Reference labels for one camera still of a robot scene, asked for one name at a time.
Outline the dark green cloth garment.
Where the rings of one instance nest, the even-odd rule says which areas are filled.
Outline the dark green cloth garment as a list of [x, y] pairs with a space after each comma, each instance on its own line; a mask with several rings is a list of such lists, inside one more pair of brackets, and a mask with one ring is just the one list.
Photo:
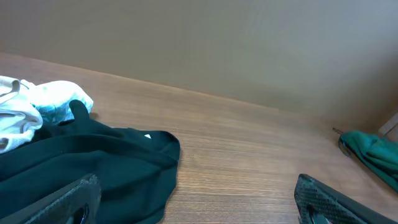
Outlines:
[[338, 147], [344, 155], [354, 154], [367, 168], [397, 192], [397, 143], [362, 131], [338, 133]]

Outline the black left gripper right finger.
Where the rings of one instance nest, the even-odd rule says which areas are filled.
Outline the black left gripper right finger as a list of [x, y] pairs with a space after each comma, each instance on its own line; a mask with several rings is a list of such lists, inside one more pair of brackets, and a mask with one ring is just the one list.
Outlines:
[[300, 174], [294, 199], [301, 224], [397, 224], [307, 174]]

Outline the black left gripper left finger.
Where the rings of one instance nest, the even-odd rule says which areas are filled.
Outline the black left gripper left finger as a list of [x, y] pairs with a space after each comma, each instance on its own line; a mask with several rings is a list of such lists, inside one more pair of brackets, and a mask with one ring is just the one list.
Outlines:
[[1, 219], [5, 224], [92, 224], [101, 201], [100, 182], [88, 174]]

